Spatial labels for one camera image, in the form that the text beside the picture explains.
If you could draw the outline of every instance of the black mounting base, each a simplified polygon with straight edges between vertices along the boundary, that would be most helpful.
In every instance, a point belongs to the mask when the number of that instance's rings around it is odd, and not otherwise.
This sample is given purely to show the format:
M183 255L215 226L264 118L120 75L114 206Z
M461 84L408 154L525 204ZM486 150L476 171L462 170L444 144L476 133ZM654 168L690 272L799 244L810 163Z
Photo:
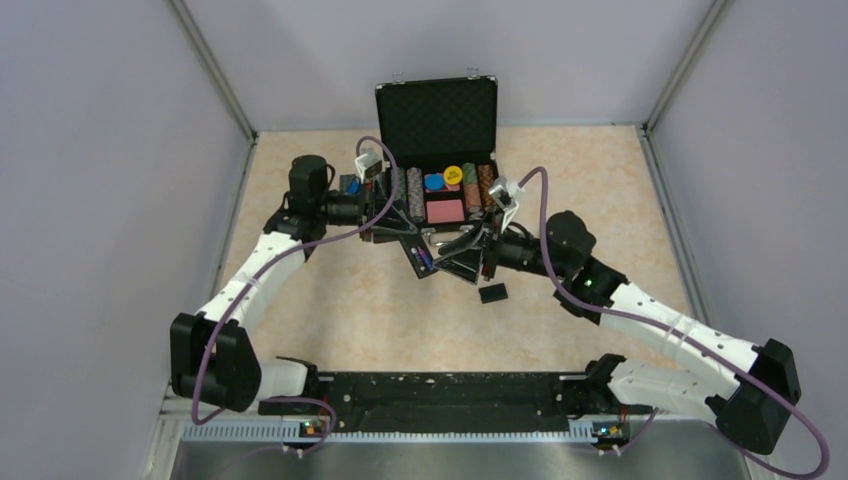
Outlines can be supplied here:
M171 323L171 388L174 394L191 398L200 360L215 324L202 314L181 313ZM215 341L200 401L243 412L256 398L262 369L247 338L247 332L231 320Z
M310 397L333 406L340 431L513 433L568 430L568 419L618 415L621 404L582 372L321 372ZM319 407L259 403L260 415ZM648 413L649 407L630 407Z
M801 399L801 386L795 356L786 345L770 338L756 347L757 360L748 371L771 387L792 405ZM770 455L791 416L777 401L749 382L740 380L739 388L728 399L718 395L707 399L716 414L716 426L737 445L760 455Z

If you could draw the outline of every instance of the metal frame edge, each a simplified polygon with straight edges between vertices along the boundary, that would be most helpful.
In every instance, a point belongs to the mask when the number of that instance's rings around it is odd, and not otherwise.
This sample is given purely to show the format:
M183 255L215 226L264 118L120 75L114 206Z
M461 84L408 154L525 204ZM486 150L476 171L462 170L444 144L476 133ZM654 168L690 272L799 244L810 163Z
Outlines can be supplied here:
M644 127L638 130L638 135L639 143L642 145L642 152L645 155L645 162L648 166L648 173L651 177L651 182L654 184L657 200L660 203L660 210L665 220L669 240L671 240L671 249L677 261L677 269L680 273L680 279L683 282L683 289L689 300L689 308L692 310L695 318L710 325L710 311L703 294L703 282L701 282L696 271L694 256L687 241L688 237L680 221L677 204L669 189L668 180L662 167L662 162L659 160L657 150L654 147L653 138Z
M221 70L218 61L215 59L215 55L212 54L209 44L206 43L206 40L203 38L200 27L198 27L197 22L195 22L191 11L189 11L188 6L185 4L185 1L166 0L166 2L171 7L171 13L174 14L177 22L186 34L186 38L194 50L194 53L197 55L198 61L203 67L203 70L206 72L206 75L209 77L209 80L212 82L212 85L215 87L215 90L218 92L219 97L224 102L227 110L230 112L230 115L233 117L233 120L236 121L239 129L248 140L255 140L256 130L254 130L250 125L250 121L247 119L247 115L245 115L235 92L233 92L227 78L224 76L224 72Z
M177 461L180 439L185 430L182 420L159 419L153 434L153 442L147 454L147 462L141 474L143 480L168 480Z
M689 42L689 46L686 47L686 52L674 68L674 72L672 72L671 77L665 84L660 98L657 100L656 105L651 110L651 114L648 116L648 120L645 122L644 128L648 133L654 131L666 111L668 111L674 101L674 97L677 96L677 92L680 90L680 86L698 62L698 58L704 52L704 48L715 32L716 26L724 18L725 13L733 4L733 1L714 0L712 5L710 5L710 9L701 21L701 25L695 32L695 36Z
M233 235L235 234L236 222L238 221L238 214L241 210L241 201L244 198L245 190L247 189L247 179L250 176L250 168L253 166L253 159L256 156L256 149L259 146L259 137L256 137L250 142L247 157L244 160L244 166L241 171L241 176L239 177L238 188L236 189L235 195L233 195L233 203L230 208L230 216L229 221L227 222L227 231L224 235L224 238L221 242L219 248L217 248L218 252L218 265L215 269L215 274L211 279L211 285L207 289L209 294L208 298L212 298L215 296L215 292L218 291L218 288L221 285L221 277L224 275L224 267L227 262L227 254L230 249L230 245L233 242Z

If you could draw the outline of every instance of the metal plate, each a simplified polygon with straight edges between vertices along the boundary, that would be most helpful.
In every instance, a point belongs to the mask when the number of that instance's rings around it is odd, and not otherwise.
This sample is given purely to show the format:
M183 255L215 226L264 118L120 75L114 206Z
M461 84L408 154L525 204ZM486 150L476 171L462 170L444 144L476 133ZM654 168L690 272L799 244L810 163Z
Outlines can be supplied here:
M172 480L736 480L740 455L705 424L660 421L621 458L562 443L337 443L298 460L269 451L223 468L262 444L183 442Z
M280 442L315 443L318 438L301 437L300 422L292 420L219 420L206 425L187 423L183 442ZM563 432L516 433L334 433L328 443L595 443L591 421L573 420Z

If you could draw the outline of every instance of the yellow poker chip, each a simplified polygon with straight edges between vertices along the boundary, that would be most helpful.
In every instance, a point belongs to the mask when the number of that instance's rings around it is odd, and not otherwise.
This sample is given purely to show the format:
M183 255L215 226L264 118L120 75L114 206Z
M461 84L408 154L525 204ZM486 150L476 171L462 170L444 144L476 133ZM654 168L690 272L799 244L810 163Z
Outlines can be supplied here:
M442 176L448 185L458 185L462 181L462 169L452 165L445 169L445 173Z

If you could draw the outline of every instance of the stack of poker chips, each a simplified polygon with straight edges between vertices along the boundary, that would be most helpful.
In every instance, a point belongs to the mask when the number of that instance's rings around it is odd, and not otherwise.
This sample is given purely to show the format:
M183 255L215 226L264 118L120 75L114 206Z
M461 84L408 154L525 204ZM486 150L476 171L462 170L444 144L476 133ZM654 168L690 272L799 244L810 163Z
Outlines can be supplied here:
M483 196L483 205L489 210L495 206L495 199L489 195L489 188L495 183L495 170L491 165L480 165L477 167L477 178L480 181L480 193Z
M398 195L397 199L406 203L406 170L398 168Z
M414 223L424 221L424 179L420 168L410 168L406 171L407 201L409 216Z
M462 188L465 192L465 211L474 219L479 216L483 209L483 203L480 200L477 167L473 163L462 165Z

